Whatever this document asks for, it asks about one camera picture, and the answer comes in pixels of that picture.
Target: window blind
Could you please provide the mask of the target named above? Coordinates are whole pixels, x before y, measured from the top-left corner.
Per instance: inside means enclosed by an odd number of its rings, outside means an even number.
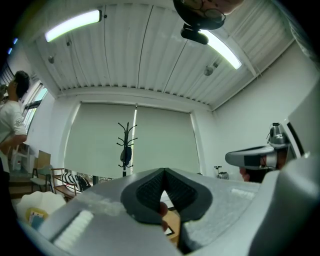
[[[120,160],[124,130],[134,121],[135,106],[114,104],[81,104],[67,142],[65,168],[88,175],[120,178]]]
[[[133,173],[166,167],[200,172],[189,113],[139,106],[136,124]]]

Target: table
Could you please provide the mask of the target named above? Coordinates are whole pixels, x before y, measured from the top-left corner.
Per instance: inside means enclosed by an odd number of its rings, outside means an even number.
[[[173,234],[168,235],[168,238],[177,245],[180,233],[180,217],[173,211],[168,210],[168,213],[162,219],[168,223],[169,227],[174,232]]]

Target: black hair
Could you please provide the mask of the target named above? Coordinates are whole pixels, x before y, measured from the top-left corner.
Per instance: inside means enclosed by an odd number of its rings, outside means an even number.
[[[14,81],[17,83],[15,93],[21,99],[29,89],[30,77],[26,72],[21,70],[15,73]]]

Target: ceiling panel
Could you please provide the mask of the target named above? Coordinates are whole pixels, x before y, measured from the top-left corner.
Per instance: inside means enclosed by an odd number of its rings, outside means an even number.
[[[188,40],[164,92],[189,97],[190,90],[203,76],[205,67],[211,65],[217,58],[219,55],[210,46]]]
[[[145,31],[138,87],[163,92],[186,44],[183,21],[175,11],[153,6]]]
[[[151,9],[146,4],[106,6],[104,46],[111,86],[138,87],[140,55]]]
[[[259,75],[292,42],[284,17],[271,1],[246,0],[226,17],[222,28],[212,31],[222,41],[234,42],[234,51],[241,52],[242,66],[236,70],[209,45],[182,38],[184,22],[174,10],[155,1],[137,2],[103,5],[101,22],[50,43],[43,35],[36,39],[59,90],[128,87],[214,108]],[[49,56],[54,56],[54,64]],[[213,68],[210,76],[204,74],[207,66]]]

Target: ceiling-mounted camera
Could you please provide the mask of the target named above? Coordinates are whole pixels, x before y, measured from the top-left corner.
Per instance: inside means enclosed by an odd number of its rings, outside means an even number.
[[[189,39],[195,42],[198,42],[203,45],[207,45],[209,42],[208,37],[204,34],[199,33],[199,28],[194,28],[187,24],[183,25],[183,29],[181,29],[181,36],[185,39]]]
[[[209,39],[202,33],[199,33],[200,30],[216,30],[225,23],[224,18],[213,18],[212,16],[200,16],[190,7],[184,4],[182,0],[173,0],[174,7],[179,14],[179,16],[186,22],[183,25],[183,29],[181,30],[181,36],[185,39],[189,39],[195,42],[198,42],[203,45],[207,45]]]

